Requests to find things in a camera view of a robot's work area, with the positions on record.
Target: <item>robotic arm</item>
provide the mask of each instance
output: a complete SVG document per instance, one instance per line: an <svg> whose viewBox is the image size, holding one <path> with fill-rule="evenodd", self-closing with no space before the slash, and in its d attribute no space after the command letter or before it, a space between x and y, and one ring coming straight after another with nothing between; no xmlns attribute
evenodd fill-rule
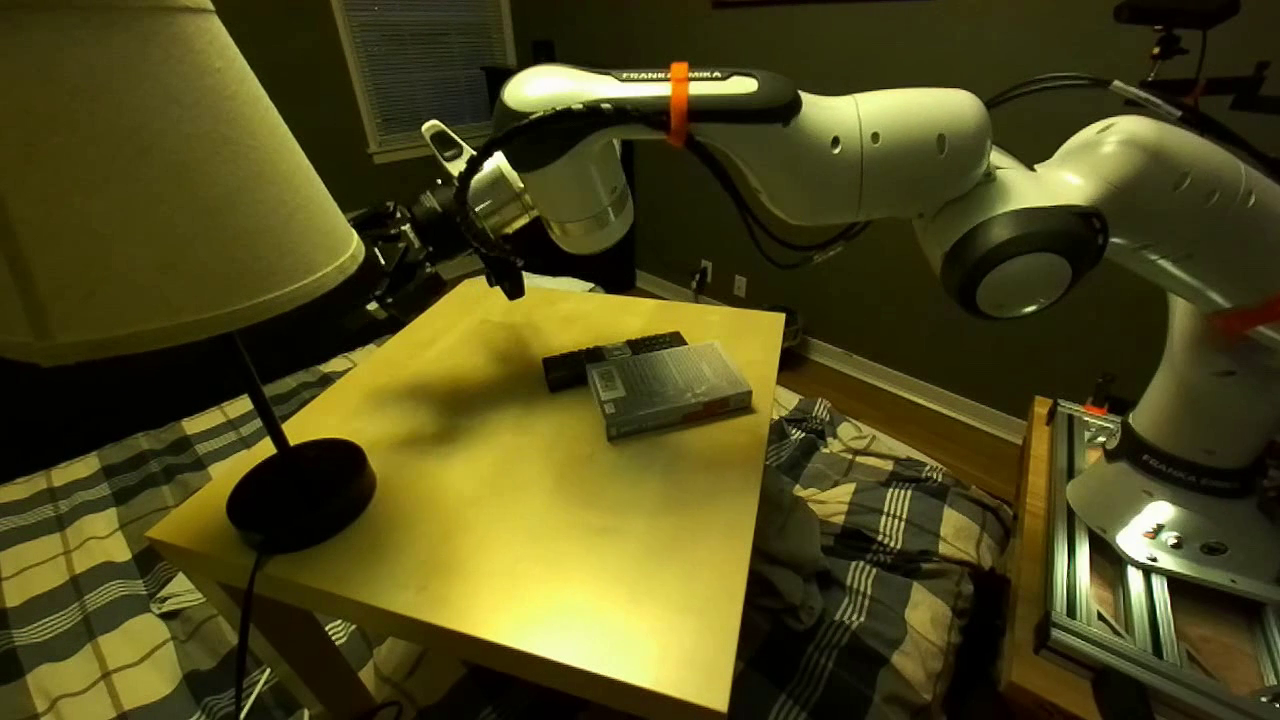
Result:
<svg viewBox="0 0 1280 720"><path fill-rule="evenodd" d="M790 227L912 218L976 317L1031 317L1097 258L1124 265L1169 290L1169 346L1120 452L1066 499L1140 562L1280 601L1280 532L1249 499L1280 433L1280 327L1214 333L1218 310L1249 317L1280 290L1280 184L1227 146L1106 114L1029 166L960 88L813 95L772 73L563 63L508 79L479 156L445 123L422 135L461 177L456 205L487 258L531 217L563 253L604 253L632 223L616 143L676 139Z"/></svg>

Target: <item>plaid blanket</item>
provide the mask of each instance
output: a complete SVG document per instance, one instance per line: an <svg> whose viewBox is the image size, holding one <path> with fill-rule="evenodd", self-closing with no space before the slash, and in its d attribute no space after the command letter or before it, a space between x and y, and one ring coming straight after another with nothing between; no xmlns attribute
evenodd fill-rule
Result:
<svg viewBox="0 0 1280 720"><path fill-rule="evenodd" d="M277 381L277 410L304 408L354 354ZM230 716L237 626L143 532L254 438L246 400L229 400L0 483L0 716ZM730 716L931 707L970 572L996 562L1008 507L790 390L776 403L766 489L762 512L778 499L790 532L756 551ZM569 694L433 659L347 620L326 620L326 635L375 694L421 716L580 713ZM456 675L448 691L421 694L438 673ZM304 716L263 662L253 662L244 694L246 716Z"/></svg>

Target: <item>black cable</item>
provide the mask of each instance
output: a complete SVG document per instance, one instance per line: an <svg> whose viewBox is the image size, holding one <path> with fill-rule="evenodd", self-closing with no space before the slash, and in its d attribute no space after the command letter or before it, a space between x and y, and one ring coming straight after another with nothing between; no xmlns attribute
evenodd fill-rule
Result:
<svg viewBox="0 0 1280 720"><path fill-rule="evenodd" d="M1029 99L1029 95L1042 95L1042 90L1071 90L1071 88L1111 88L1111 76L1086 76L1086 73L1042 73L1042 76L1031 76L1031 79L1018 79L996 95L983 95L987 112L990 109L1004 109L1004 104L1016 104L1016 99Z"/></svg>
<svg viewBox="0 0 1280 720"><path fill-rule="evenodd" d="M1199 109L1199 95L1204 95L1204 63L1209 63L1209 27L1199 27L1194 82L1191 82L1191 95L1188 95L1191 109Z"/></svg>
<svg viewBox="0 0 1280 720"><path fill-rule="evenodd" d="M756 253L759 253L762 258L772 258L772 265L803 268L803 265L813 265L817 257L825 257L825 253L854 238L854 235L868 227L868 223L844 223L838 231L831 231L831 235L825 235L825 238L813 238L813 245L787 238L787 235L778 235L778 231L772 231L772 227L762 223L762 217L750 207L750 198L740 193L740 184L727 177L727 166L721 165L721 156L717 156L703 139L687 135L687 153L717 177L717 184L727 193L734 217L746 223L746 231L750 231L750 238L756 238ZM778 245L784 253L799 253L803 258L797 258L797 265L776 258L776 257L762 247L762 238Z"/></svg>
<svg viewBox="0 0 1280 720"><path fill-rule="evenodd" d="M244 673L246 673L246 626L253 626L253 586L254 586L254 572L267 562L272 551L254 551L244 593L241 593L241 626L237 626L237 716L244 713Z"/></svg>

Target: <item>white lamp shade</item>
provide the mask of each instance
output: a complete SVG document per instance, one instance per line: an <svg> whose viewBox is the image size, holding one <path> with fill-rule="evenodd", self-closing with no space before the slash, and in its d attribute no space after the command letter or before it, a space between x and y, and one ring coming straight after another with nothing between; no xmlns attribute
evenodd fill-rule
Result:
<svg viewBox="0 0 1280 720"><path fill-rule="evenodd" d="M206 0L0 0L0 354L206 340L358 258Z"/></svg>

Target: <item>lamp base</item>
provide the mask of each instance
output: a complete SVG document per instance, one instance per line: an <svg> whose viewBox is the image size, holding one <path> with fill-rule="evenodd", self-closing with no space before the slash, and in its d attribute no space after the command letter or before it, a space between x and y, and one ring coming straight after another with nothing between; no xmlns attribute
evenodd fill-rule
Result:
<svg viewBox="0 0 1280 720"><path fill-rule="evenodd" d="M301 551L343 532L372 499L372 468L351 438L306 438L254 463L229 496L229 518L254 551Z"/></svg>

